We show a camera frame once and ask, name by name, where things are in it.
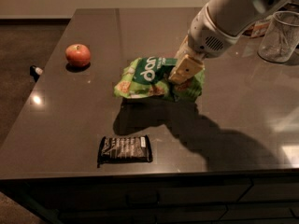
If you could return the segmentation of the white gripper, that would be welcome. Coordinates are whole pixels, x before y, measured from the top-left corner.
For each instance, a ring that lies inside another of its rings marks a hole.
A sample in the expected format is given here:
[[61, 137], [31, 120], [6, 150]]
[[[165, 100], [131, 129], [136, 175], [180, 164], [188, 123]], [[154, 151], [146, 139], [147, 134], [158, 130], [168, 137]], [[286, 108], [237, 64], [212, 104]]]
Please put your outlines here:
[[204, 54], [206, 58], [217, 58], [233, 46], [239, 37], [228, 35], [218, 28], [210, 18], [208, 5], [205, 5], [192, 20], [188, 36], [179, 46], [175, 55], [178, 62], [170, 72], [169, 81], [182, 84], [204, 69], [201, 62], [187, 54], [189, 47], [198, 54]]

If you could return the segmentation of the snack packet behind arm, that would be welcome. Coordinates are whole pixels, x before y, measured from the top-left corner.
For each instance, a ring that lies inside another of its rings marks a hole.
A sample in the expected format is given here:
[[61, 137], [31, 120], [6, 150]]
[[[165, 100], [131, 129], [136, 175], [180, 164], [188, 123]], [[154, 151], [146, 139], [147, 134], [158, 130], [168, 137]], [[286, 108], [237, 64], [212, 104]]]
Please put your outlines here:
[[266, 18], [256, 21], [243, 33], [243, 35], [249, 36], [250, 38], [264, 36], [271, 20], [272, 16], [269, 15]]

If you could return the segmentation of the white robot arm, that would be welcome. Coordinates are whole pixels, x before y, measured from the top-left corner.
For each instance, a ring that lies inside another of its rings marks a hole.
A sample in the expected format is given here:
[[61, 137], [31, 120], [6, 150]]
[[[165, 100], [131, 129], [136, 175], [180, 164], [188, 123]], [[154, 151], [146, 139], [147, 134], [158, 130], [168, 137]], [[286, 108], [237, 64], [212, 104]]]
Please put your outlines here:
[[181, 84], [194, 77], [205, 58], [221, 56], [249, 26], [289, 1], [298, 0], [209, 0], [192, 20], [168, 79]]

